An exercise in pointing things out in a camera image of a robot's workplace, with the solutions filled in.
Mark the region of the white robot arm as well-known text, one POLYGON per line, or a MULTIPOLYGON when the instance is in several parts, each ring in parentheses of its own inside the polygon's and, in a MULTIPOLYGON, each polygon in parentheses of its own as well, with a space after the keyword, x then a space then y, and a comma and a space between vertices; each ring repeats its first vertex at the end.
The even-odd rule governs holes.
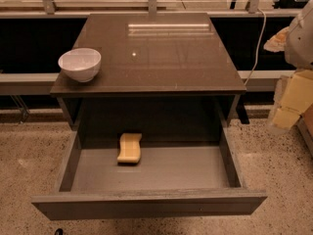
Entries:
POLYGON ((288 27, 264 44, 269 52, 284 52, 288 64, 298 69, 313 69, 313 0, 309 0, 288 27))

